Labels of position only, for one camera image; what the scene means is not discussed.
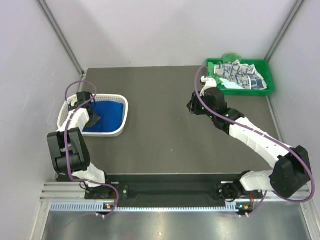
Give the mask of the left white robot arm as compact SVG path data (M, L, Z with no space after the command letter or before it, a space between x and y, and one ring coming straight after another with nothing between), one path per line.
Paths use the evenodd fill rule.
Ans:
M83 130L96 125L101 117L95 112L96 102L92 93L76 94L76 101L68 104L68 115L57 131L47 135L47 144L54 170L74 182L83 183L86 191L109 198L114 191L107 175L91 163L83 137Z

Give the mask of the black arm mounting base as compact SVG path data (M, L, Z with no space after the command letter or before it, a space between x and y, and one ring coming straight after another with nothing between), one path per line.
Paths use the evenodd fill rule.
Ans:
M107 183L118 190L118 207L222 207L263 196L244 191L235 173L110 174Z

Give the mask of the white blue patterned towel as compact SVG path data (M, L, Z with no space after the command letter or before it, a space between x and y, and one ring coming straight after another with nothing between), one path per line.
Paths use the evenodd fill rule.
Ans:
M244 90L266 90L267 83L264 77L257 71L254 64L242 64L234 62L230 68L230 82L237 83Z

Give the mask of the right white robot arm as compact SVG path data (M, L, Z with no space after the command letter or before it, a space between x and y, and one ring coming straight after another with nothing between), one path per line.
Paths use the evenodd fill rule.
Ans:
M219 88L194 91L187 108L191 114L209 117L217 129L242 142L271 167L241 173L233 185L237 197L245 198L251 191L260 190L289 199L311 182L308 151L300 145L291 147L282 143L256 127L243 113L228 106Z

